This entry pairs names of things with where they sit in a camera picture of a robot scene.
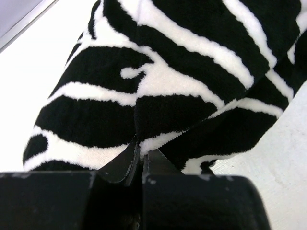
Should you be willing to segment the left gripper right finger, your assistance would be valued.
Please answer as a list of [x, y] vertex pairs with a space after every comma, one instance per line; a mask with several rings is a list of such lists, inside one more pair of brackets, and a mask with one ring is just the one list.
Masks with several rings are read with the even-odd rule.
[[143, 182], [173, 181], [184, 174], [158, 149], [149, 151], [143, 158]]

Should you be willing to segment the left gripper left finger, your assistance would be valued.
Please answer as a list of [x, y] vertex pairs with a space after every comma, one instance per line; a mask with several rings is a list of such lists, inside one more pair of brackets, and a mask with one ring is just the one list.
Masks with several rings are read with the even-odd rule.
[[131, 186], [137, 175], [140, 161], [140, 146], [134, 136], [128, 146], [108, 164], [97, 171], [99, 177], [109, 183]]

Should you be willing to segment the zebra and green pillowcase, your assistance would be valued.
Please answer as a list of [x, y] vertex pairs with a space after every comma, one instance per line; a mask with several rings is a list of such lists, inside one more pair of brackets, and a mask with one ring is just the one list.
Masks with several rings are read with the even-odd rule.
[[23, 168], [97, 170], [135, 139], [186, 174], [253, 149], [306, 82], [304, 0], [99, 0]]

